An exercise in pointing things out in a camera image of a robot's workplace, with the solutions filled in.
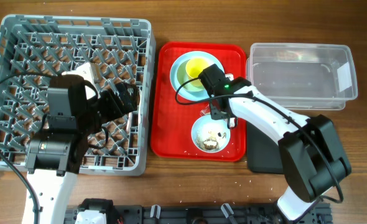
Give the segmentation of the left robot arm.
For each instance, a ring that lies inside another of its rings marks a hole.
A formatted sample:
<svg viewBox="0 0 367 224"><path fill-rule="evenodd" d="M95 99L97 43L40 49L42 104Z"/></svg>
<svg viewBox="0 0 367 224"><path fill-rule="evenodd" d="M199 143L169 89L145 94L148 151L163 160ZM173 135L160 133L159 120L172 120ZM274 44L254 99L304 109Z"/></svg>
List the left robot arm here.
<svg viewBox="0 0 367 224"><path fill-rule="evenodd" d="M103 124L137 110L139 89L119 82L113 89L95 92L79 75L53 77L47 90L49 112L26 145L27 194L23 223L63 223L68 201L77 181L91 134L107 132Z"/></svg>

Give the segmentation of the light blue food bowl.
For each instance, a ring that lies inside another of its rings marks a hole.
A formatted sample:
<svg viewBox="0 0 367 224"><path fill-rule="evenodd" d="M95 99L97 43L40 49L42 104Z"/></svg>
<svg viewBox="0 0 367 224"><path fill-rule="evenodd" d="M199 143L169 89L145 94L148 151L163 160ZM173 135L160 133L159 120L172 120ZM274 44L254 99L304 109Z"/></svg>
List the light blue food bowl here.
<svg viewBox="0 0 367 224"><path fill-rule="evenodd" d="M191 130L194 145L205 153L217 153L228 145L231 132L223 119L214 120L210 115L201 116Z"/></svg>

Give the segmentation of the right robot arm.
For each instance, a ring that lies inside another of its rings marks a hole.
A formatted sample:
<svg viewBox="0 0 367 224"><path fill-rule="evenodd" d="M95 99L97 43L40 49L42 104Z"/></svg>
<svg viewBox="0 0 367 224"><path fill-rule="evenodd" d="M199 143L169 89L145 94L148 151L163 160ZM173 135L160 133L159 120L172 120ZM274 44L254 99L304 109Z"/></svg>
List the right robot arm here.
<svg viewBox="0 0 367 224"><path fill-rule="evenodd" d="M264 96L243 77L230 80L213 64L199 79L208 93L212 119L241 118L262 131L279 149L288 188L277 200L279 213L288 221L300 220L326 192L351 174L351 165L333 122L320 114L297 114Z"/></svg>

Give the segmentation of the light blue plate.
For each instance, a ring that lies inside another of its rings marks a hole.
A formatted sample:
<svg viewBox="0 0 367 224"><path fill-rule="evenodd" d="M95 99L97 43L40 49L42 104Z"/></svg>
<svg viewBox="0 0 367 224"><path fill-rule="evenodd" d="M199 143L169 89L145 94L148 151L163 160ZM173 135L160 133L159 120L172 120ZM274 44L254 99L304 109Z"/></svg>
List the light blue plate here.
<svg viewBox="0 0 367 224"><path fill-rule="evenodd" d="M170 69L170 82L174 91L177 91L179 86L188 81L188 76L185 70L186 64L190 59L204 58L210 64L216 64L223 72L225 71L220 61L212 54L202 51L191 51L181 55L172 65ZM190 101L198 101L208 98L208 93L203 87L193 86L191 83L186 84L179 91L182 98Z"/></svg>

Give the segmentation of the yellow plastic cup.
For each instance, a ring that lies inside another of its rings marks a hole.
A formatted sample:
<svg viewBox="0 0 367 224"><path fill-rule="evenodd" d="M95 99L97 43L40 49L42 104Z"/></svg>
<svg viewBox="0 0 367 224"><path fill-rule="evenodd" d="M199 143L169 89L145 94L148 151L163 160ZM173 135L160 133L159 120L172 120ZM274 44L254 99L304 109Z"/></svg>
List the yellow plastic cup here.
<svg viewBox="0 0 367 224"><path fill-rule="evenodd" d="M206 58L197 57L190 59L185 66L188 79L198 78L199 74L210 65L211 62Z"/></svg>

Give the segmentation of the red candy wrapper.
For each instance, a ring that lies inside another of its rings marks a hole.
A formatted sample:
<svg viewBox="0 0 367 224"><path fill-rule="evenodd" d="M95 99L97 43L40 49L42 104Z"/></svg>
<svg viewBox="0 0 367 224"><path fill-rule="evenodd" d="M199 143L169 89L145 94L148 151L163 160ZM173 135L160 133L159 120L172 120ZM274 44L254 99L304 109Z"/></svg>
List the red candy wrapper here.
<svg viewBox="0 0 367 224"><path fill-rule="evenodd" d="M207 105L206 108L202 111L204 115L208 115L211 113L210 105Z"/></svg>

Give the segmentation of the white napkin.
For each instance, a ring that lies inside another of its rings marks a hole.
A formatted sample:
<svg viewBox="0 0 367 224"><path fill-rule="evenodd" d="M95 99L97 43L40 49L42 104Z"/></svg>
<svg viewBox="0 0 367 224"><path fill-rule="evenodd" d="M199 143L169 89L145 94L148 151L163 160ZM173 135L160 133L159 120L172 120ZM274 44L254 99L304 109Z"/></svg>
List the white napkin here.
<svg viewBox="0 0 367 224"><path fill-rule="evenodd" d="M236 122L237 122L236 118L227 119L228 129L234 129L237 126Z"/></svg>

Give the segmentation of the white plastic spoon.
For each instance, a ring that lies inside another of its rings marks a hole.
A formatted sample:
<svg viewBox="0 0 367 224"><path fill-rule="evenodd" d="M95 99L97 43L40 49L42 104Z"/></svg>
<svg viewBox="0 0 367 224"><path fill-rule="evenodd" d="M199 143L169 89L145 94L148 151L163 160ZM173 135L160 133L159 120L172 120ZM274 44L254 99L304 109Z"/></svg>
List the white plastic spoon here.
<svg viewBox="0 0 367 224"><path fill-rule="evenodd" d="M133 114L129 113L128 114L128 119L127 119L127 122L126 122L126 132L127 133L130 133L130 131L131 131L132 118L133 118Z"/></svg>

